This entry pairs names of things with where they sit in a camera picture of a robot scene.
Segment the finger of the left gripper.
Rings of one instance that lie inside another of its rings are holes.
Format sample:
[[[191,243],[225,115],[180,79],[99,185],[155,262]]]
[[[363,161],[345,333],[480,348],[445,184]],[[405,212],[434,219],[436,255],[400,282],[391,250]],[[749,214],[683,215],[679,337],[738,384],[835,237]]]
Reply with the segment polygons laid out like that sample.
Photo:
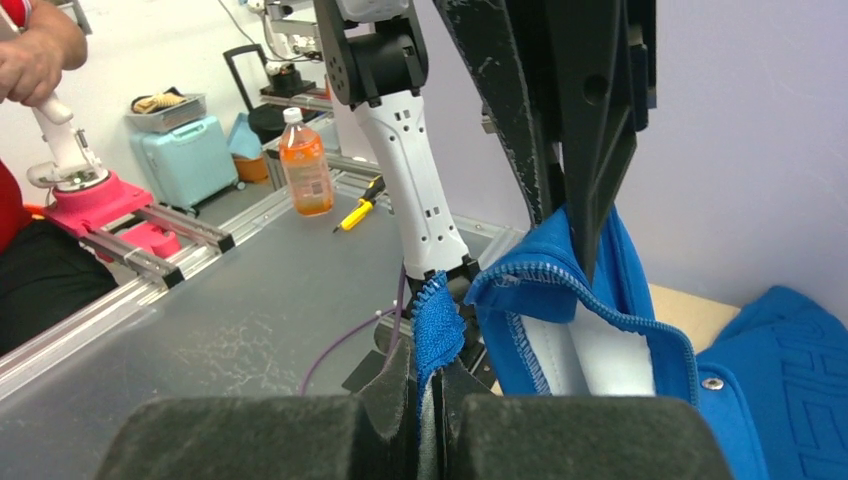
[[[587,278],[601,234],[656,105],[653,1],[547,1],[565,208]]]
[[[545,128],[550,96],[540,90],[549,59],[540,1],[437,1],[436,10],[494,124],[530,224],[564,199],[554,139]]]

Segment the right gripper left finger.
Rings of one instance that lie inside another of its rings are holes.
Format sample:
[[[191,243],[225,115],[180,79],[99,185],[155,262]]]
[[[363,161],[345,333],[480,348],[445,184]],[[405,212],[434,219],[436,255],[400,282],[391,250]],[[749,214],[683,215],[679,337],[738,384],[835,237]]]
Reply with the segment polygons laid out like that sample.
[[[416,392],[401,340],[359,393],[174,398],[139,407],[98,479],[413,479]]]

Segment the operator hand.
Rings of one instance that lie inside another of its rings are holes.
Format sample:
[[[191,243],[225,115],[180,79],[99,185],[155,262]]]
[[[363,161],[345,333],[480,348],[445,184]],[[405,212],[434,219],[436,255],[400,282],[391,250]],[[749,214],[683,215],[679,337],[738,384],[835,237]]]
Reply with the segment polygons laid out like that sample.
[[[86,35],[49,1],[3,1],[1,10],[24,29],[1,42],[1,100],[39,106],[55,91],[65,71],[86,63]]]

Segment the blue zip jacket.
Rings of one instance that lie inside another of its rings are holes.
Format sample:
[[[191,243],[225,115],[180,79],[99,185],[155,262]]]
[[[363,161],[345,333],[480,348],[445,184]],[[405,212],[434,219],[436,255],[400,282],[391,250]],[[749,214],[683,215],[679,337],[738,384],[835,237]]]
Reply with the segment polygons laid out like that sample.
[[[774,286],[696,352],[654,314],[617,213],[595,271],[578,264],[556,212],[473,280],[465,303],[507,394],[666,396],[694,406],[738,479],[847,475],[847,329]]]

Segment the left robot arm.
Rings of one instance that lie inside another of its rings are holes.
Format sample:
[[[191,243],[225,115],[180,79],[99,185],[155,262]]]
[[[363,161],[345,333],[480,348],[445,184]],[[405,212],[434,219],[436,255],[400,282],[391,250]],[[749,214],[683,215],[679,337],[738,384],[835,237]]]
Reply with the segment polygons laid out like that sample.
[[[656,105],[652,1],[439,1],[435,5],[540,224],[569,220],[579,267],[595,270],[606,219]],[[406,278],[472,279],[448,217],[424,114],[430,56],[410,1],[319,1],[324,58],[366,136],[398,214]]]

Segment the pink leader arm base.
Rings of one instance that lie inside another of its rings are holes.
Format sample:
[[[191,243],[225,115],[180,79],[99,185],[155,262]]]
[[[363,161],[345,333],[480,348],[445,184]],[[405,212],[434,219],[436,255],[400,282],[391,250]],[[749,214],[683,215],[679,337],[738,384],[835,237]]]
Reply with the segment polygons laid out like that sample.
[[[123,217],[154,204],[145,189],[121,180],[111,173],[101,183],[74,192],[57,190],[43,216],[77,239],[104,233],[106,227]],[[147,253],[166,259],[180,250],[176,233],[146,220],[117,236],[131,253]]]

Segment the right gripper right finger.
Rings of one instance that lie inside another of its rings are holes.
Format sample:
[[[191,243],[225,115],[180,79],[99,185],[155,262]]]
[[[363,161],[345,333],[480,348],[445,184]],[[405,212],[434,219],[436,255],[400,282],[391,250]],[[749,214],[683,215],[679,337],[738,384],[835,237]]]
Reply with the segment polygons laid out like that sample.
[[[729,479],[694,407],[670,397],[498,396],[439,371],[444,479]]]

